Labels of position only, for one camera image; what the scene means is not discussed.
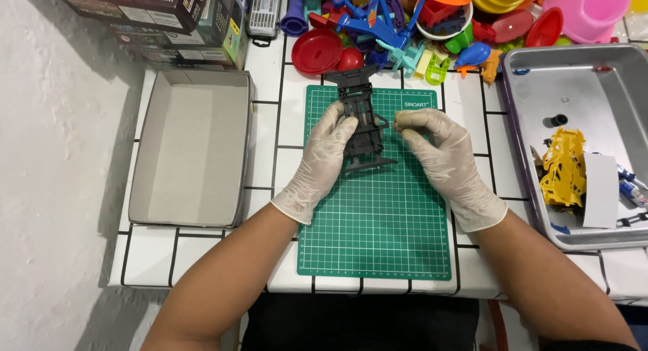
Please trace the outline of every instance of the hand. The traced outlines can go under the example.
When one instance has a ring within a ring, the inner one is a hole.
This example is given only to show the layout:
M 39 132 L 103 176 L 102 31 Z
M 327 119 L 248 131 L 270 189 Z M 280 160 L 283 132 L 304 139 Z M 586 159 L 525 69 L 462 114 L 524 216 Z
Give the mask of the hand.
M 338 124 L 344 114 L 340 101 L 328 106 L 318 124 L 310 130 L 304 156 L 292 180 L 271 202 L 297 222 L 310 224 L 313 209 L 333 188 L 342 168 L 344 147 L 358 126 L 349 117 Z
M 470 134 L 465 128 L 445 113 L 426 108 L 396 112 L 394 129 L 400 131 L 421 162 L 430 184 L 450 202 L 464 232 L 492 227 L 504 218 L 508 205 L 477 173 Z

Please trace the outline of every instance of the open cardboard box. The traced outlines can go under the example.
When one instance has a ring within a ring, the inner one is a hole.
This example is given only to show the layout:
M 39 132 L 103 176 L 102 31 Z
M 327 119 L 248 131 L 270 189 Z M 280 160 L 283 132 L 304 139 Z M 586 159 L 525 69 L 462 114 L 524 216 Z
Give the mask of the open cardboard box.
M 253 95 L 247 72 L 158 73 L 135 162 L 131 222 L 242 222 Z

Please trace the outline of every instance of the pink plastic toy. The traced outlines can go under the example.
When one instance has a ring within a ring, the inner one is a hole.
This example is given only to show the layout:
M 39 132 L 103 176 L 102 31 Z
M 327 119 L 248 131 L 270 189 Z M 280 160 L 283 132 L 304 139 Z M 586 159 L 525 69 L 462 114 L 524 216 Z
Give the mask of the pink plastic toy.
M 563 11 L 563 33 L 581 44 L 610 41 L 614 24 L 625 14 L 630 0 L 545 0 L 542 10 Z

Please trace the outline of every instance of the aluminum tray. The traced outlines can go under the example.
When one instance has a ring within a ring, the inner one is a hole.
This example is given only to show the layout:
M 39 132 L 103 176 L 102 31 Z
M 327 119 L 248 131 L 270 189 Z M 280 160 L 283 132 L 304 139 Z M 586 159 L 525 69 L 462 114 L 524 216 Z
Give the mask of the aluminum tray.
M 617 163 L 648 181 L 648 54 L 633 44 L 597 44 L 515 49 L 501 61 L 502 95 L 509 112 L 513 147 L 520 159 L 536 229 L 563 250 L 648 246 L 648 221 L 632 227 L 583 228 L 583 218 L 544 204 L 532 151 L 542 156 L 544 140 L 556 131 L 549 117 L 567 115 L 567 129 L 580 129 L 585 150 L 616 157 Z M 609 66 L 611 72 L 596 72 Z M 526 75 L 514 70 L 530 69 Z M 618 218 L 645 210 L 623 198 Z M 551 223 L 567 226 L 563 234 Z

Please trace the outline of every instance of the grid lines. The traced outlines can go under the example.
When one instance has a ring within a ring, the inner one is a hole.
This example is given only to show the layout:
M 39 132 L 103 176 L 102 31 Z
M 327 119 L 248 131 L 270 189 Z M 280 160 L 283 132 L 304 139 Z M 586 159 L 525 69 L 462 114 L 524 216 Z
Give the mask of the grid lines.
M 337 96 L 335 86 L 308 86 L 304 142 Z M 437 97 L 433 90 L 374 88 L 372 104 L 392 122 L 395 110 L 437 108 Z M 385 130 L 383 144 L 382 155 L 399 163 L 340 175 L 312 224 L 300 228 L 298 274 L 452 278 L 443 198 L 398 133 Z

